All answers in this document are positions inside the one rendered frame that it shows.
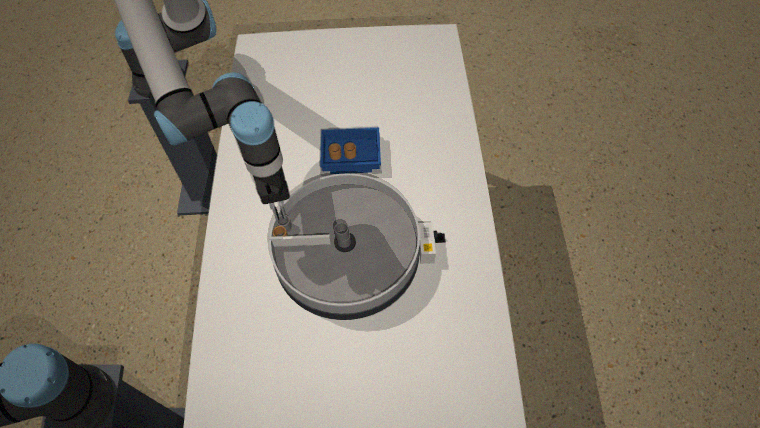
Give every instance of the circular tray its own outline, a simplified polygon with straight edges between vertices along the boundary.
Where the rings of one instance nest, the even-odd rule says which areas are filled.
[[[285,203],[291,226],[269,249],[285,291],[330,318],[358,318],[391,304],[419,264],[420,228],[411,207],[387,182],[369,174],[315,177]],[[356,245],[339,251],[333,222],[348,224]]]

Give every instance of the speckled floor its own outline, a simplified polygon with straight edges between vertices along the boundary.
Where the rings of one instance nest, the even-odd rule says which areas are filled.
[[[760,426],[760,3],[210,4],[196,93],[238,34],[458,24],[528,427]],[[0,358],[122,364],[183,407],[205,218],[127,103],[119,20],[0,5]]]

